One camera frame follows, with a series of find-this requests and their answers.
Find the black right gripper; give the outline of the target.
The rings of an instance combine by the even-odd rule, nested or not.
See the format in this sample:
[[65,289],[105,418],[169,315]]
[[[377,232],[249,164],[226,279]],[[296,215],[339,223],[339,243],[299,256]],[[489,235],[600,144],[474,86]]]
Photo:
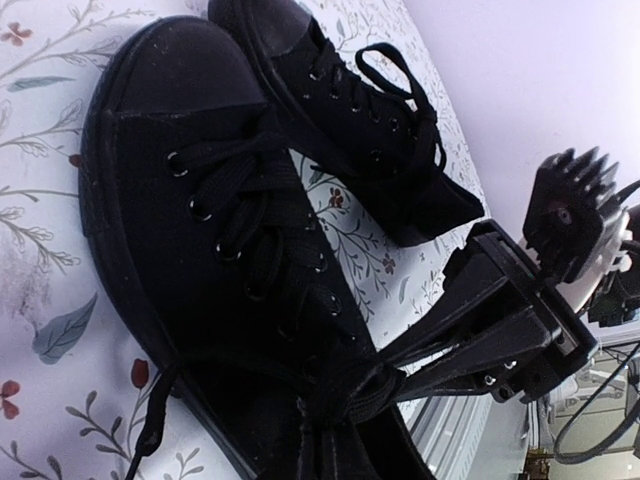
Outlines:
[[449,350],[409,376],[399,400],[489,394],[529,403],[595,354],[573,308],[496,223],[475,224],[444,273],[436,304],[379,353],[385,369],[398,370]]

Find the red-soled shoe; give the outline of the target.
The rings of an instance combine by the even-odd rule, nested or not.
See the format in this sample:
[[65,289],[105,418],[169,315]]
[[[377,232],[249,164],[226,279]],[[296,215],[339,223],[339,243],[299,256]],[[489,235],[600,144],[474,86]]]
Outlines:
[[394,243],[420,245],[484,216],[446,175],[437,112],[394,46],[358,50],[353,72],[294,1],[212,1],[208,18],[240,45],[292,148],[336,177]]

